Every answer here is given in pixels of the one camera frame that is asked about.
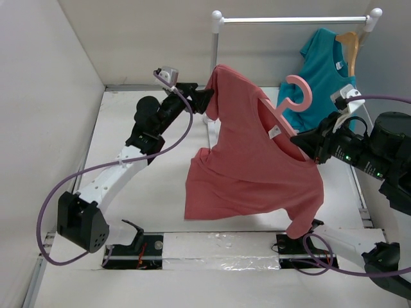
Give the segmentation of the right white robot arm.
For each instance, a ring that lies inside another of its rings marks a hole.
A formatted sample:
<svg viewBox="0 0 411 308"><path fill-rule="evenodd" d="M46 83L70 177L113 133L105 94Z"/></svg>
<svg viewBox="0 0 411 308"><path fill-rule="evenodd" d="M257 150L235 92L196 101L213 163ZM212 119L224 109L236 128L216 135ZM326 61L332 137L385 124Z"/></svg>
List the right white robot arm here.
<svg viewBox="0 0 411 308"><path fill-rule="evenodd" d="M410 299L410 116L401 112L380 114L371 133L358 135L349 117L331 113L316 129L299 133L291 141L316 163L335 157L381 181L379 192L389 201L401 231L399 242L360 239L314 220L311 230L297 236L300 250L310 257L315 248L363 268L352 275L367 277L378 287Z"/></svg>

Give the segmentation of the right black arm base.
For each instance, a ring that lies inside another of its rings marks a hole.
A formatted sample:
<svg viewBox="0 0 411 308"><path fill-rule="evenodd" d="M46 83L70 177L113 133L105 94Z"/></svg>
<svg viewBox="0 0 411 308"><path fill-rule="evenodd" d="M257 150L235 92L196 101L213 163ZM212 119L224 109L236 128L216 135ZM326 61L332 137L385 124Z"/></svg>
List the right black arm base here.
<svg viewBox="0 0 411 308"><path fill-rule="evenodd" d="M316 248L311 239L308 239L307 246L310 251L322 262L338 268L336 255L331 255L327 250ZM302 237L290 239L285 232L276 232L275 241L271 244L271 250L278 254L280 269L322 269L318 262L313 260L304 249Z"/></svg>

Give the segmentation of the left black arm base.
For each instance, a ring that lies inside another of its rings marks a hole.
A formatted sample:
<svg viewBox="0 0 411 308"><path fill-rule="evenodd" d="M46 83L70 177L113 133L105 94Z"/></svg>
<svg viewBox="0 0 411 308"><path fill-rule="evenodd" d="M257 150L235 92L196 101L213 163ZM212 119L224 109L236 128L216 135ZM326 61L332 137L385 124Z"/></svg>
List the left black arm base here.
<svg viewBox="0 0 411 308"><path fill-rule="evenodd" d="M120 226L110 228L101 266L106 270L161 270L163 246L163 233L146 233L123 219Z"/></svg>

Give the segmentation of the pink t shirt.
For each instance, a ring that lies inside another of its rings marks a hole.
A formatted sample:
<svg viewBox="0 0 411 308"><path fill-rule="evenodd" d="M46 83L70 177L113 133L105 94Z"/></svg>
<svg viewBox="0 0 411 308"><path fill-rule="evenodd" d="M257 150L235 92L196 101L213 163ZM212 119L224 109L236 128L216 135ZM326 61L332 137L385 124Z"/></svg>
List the pink t shirt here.
<svg viewBox="0 0 411 308"><path fill-rule="evenodd" d="M288 237L306 234L324 201L317 165L290 142L287 125L261 88L226 65L207 84L206 114L220 122L217 143L192 158L186 220L216 220L283 209Z"/></svg>

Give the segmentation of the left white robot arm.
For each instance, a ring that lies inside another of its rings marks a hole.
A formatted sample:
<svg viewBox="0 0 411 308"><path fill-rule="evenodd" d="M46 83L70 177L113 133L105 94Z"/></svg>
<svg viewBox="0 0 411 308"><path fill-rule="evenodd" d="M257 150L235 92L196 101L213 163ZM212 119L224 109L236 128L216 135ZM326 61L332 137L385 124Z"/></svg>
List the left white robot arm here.
<svg viewBox="0 0 411 308"><path fill-rule="evenodd" d="M153 96L141 98L131 135L113 165L79 191L59 197L58 234L89 253L117 237L118 231L104 218L112 200L161 152L165 144L162 135L172 122L183 111L203 114L213 94L212 89L198 89L196 83L178 83L163 101Z"/></svg>

